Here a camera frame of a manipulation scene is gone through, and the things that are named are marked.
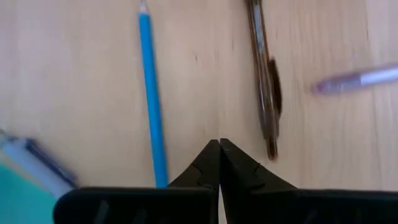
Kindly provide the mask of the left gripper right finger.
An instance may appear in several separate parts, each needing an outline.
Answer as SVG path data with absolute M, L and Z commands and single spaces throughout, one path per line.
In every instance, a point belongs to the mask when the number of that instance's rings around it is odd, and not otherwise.
M 299 189 L 221 139 L 228 224 L 398 224 L 398 192 Z

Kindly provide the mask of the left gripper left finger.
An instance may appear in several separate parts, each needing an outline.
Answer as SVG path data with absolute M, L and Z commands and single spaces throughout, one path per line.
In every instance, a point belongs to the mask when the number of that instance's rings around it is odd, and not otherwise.
M 219 141 L 164 188 L 84 187 L 62 196 L 55 224 L 218 224 Z

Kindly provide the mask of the pale pen with dark clip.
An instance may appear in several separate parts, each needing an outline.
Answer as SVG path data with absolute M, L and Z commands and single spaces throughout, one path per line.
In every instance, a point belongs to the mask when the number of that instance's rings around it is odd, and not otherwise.
M 0 149 L 55 198 L 77 188 L 74 174 L 47 154 L 35 140 L 16 137 L 0 130 Z

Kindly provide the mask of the blue pencil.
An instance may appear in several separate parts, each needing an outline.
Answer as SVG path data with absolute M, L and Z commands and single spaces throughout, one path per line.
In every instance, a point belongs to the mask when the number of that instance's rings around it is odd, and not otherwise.
M 168 186 L 169 178 L 163 139 L 162 115 L 156 74 L 152 24 L 146 0 L 140 0 L 138 21 L 155 186 L 157 188 L 164 188 Z

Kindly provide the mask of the brown pen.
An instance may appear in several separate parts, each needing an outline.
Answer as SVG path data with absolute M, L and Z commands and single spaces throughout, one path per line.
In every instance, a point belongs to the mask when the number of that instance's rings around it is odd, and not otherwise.
M 262 0 L 245 0 L 256 78 L 259 120 L 269 160 L 278 158 L 282 91 L 275 58 L 269 55 Z

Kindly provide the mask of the translucent purple pen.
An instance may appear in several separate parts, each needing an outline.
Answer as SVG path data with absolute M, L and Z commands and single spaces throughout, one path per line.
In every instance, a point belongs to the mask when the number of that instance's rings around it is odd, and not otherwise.
M 311 91 L 329 95 L 394 81 L 398 81 L 398 63 L 328 77 L 312 85 Z

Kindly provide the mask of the green translucent plastic bin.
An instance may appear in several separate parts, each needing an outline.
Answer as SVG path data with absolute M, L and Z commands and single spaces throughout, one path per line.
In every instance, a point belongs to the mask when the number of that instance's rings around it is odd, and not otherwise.
M 53 224 L 55 198 L 0 165 L 0 224 Z

